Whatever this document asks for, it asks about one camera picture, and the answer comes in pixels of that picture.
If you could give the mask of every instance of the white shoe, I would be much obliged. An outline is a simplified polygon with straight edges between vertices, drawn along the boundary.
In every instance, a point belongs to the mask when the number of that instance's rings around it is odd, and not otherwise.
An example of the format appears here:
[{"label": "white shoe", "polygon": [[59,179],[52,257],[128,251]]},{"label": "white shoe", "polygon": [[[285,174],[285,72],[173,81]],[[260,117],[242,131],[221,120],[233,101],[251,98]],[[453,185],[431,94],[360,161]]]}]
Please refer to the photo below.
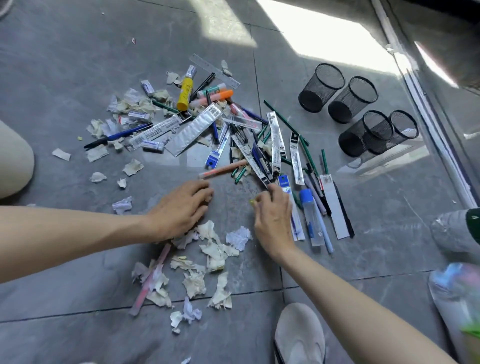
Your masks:
[{"label": "white shoe", "polygon": [[275,346],[281,356],[275,356],[276,364],[322,364],[325,337],[315,312],[303,303],[285,307],[276,325]]}]

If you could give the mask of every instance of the pen holder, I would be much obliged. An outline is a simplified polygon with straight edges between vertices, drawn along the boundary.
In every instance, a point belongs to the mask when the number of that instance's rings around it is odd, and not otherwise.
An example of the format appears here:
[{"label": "pen holder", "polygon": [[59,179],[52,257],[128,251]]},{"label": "pen holder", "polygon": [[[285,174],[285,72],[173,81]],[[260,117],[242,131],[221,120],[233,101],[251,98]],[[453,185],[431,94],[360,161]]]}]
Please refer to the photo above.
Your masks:
[{"label": "pen holder", "polygon": [[299,93],[299,103],[309,112],[319,112],[343,86],[345,78],[342,72],[329,63],[320,63],[310,81]]},{"label": "pen holder", "polygon": [[[407,112],[395,110],[392,111],[388,118],[394,129],[393,136],[390,139],[373,139],[371,135],[364,135],[363,137],[363,142],[367,150],[373,154],[380,155],[383,152],[386,152],[388,149],[391,149],[408,139],[415,139],[417,136],[419,136],[417,122]],[[377,132],[376,128],[377,127],[374,127],[372,129],[374,133]]]},{"label": "pen holder", "polygon": [[363,117],[338,137],[338,145],[350,157],[359,157],[366,150],[384,144],[394,136],[389,118],[376,110],[367,111]]},{"label": "pen holder", "polygon": [[348,124],[367,105],[377,101],[378,92],[366,78],[354,76],[348,86],[328,105],[333,120]]}]

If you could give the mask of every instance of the left hand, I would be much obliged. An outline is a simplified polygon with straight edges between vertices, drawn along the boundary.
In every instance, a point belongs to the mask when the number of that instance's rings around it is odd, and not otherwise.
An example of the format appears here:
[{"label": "left hand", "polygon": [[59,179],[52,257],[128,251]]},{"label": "left hand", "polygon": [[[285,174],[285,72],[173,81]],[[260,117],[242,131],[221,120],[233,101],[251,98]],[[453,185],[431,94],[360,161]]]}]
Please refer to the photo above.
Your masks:
[{"label": "left hand", "polygon": [[190,230],[207,212],[213,197],[210,182],[204,180],[188,181],[162,197],[157,206],[145,215],[146,227],[152,235],[152,241],[162,241]]}]

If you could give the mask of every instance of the mesh cup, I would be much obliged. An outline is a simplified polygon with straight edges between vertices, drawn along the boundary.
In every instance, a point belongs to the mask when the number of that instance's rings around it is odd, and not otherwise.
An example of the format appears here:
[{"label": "mesh cup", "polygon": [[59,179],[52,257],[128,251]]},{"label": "mesh cup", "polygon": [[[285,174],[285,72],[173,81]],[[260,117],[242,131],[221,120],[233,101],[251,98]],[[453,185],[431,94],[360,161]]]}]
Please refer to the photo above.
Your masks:
[{"label": "mesh cup", "polygon": [[384,143],[394,135],[389,118],[376,110],[367,111],[363,117],[338,137],[338,145],[345,154],[357,158],[369,146]]},{"label": "mesh cup", "polygon": [[343,86],[345,78],[342,72],[329,63],[320,63],[310,81],[299,93],[299,103],[309,112],[319,112]]},{"label": "mesh cup", "polygon": [[348,87],[328,105],[328,113],[333,120],[347,124],[367,105],[378,99],[378,92],[373,83],[365,77],[354,76]]},{"label": "mesh cup", "polygon": [[394,134],[388,140],[376,140],[367,145],[366,148],[373,154],[380,155],[408,139],[415,139],[419,136],[418,124],[407,112],[395,110],[388,118],[393,125]]}]

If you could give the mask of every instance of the shoe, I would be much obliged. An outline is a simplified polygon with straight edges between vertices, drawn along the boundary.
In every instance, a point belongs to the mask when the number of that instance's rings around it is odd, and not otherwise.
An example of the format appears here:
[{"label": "shoe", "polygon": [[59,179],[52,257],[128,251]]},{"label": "shoe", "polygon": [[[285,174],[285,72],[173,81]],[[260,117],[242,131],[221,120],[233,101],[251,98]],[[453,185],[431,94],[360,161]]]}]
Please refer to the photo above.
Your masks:
[{"label": "shoe", "polygon": [[325,336],[315,312],[291,303],[280,314],[275,330],[276,364],[322,364]]}]

